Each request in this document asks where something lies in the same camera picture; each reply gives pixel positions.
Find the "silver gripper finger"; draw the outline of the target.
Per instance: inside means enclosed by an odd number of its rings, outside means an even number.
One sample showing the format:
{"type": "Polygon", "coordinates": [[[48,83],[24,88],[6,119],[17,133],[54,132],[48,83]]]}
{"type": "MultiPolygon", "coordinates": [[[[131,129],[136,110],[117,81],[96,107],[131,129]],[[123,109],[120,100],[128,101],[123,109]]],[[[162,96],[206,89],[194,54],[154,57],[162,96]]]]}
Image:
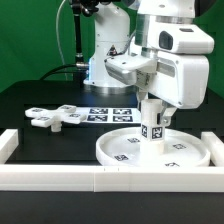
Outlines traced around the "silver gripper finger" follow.
{"type": "Polygon", "coordinates": [[[141,102],[144,99],[148,98],[148,93],[145,91],[142,91],[141,89],[138,89],[136,92],[136,98],[137,98],[137,109],[141,110],[141,102]]]}
{"type": "Polygon", "coordinates": [[[165,101],[162,102],[162,110],[157,114],[157,124],[168,127],[177,108],[165,101]]]}

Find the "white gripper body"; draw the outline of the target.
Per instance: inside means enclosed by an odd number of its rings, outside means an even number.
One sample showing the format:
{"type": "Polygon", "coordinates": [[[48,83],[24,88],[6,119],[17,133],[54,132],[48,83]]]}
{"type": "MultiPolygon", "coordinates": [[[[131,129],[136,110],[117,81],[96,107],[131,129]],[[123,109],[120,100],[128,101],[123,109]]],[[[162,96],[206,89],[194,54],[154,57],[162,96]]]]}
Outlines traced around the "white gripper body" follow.
{"type": "Polygon", "coordinates": [[[204,100],[208,75],[205,56],[159,51],[156,68],[137,71],[136,86],[177,108],[194,109],[204,100]]]}

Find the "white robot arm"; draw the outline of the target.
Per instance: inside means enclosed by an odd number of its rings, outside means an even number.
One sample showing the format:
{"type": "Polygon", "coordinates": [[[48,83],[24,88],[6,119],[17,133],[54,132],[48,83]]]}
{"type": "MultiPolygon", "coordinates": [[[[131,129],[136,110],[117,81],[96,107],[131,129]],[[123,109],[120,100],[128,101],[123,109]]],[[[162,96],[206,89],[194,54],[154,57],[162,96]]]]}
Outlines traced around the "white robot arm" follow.
{"type": "Polygon", "coordinates": [[[175,111],[195,109],[204,99],[214,40],[192,23],[195,0],[87,0],[95,15],[95,53],[86,83],[99,90],[137,86],[143,108],[161,126],[175,111]]]}

